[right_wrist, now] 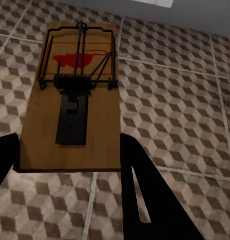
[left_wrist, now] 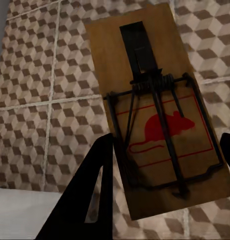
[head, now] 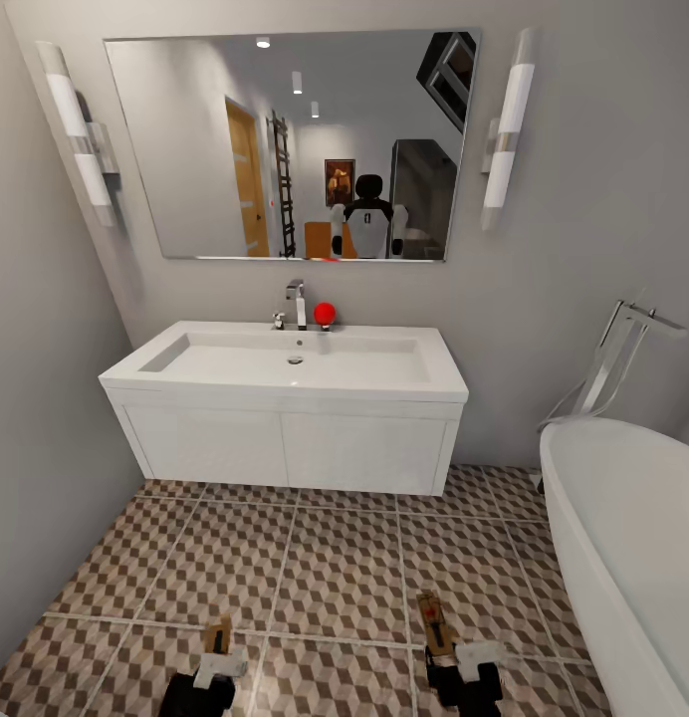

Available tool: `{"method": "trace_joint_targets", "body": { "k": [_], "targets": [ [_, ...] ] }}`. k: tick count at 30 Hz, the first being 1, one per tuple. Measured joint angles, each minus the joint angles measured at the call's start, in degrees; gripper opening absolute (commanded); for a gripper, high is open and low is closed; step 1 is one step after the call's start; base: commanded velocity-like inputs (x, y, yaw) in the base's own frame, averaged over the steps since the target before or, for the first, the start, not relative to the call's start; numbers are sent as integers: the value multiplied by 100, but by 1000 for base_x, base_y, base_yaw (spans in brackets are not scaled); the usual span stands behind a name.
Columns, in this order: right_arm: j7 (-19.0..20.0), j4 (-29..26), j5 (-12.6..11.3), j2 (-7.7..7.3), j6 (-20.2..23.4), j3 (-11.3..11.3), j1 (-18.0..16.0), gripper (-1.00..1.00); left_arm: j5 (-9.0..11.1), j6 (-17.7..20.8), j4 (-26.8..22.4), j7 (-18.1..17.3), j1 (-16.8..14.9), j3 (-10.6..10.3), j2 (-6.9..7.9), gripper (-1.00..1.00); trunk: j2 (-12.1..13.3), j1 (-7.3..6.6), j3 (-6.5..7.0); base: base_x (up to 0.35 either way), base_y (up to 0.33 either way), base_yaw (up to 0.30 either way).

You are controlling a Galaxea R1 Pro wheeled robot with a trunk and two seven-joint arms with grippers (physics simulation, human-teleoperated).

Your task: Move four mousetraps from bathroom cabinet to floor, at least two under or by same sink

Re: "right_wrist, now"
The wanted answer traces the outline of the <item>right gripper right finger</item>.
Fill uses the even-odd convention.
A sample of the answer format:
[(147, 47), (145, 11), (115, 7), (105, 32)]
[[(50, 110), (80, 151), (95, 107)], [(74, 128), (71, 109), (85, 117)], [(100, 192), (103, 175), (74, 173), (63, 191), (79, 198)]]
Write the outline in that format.
[[(121, 133), (124, 240), (205, 240), (139, 141)], [(132, 167), (151, 223), (140, 220)]]

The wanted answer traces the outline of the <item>mousetrap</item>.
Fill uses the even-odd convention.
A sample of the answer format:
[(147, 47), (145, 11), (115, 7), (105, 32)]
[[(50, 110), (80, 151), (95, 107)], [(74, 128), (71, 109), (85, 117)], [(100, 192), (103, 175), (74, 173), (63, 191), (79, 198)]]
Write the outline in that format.
[(116, 23), (48, 22), (17, 173), (121, 172)]

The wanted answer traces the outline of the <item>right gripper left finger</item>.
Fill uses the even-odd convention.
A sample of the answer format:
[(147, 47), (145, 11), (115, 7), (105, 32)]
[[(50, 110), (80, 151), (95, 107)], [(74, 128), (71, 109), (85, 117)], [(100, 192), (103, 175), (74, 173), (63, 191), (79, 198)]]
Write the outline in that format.
[(0, 137), (0, 185), (14, 164), (18, 144), (16, 133)]

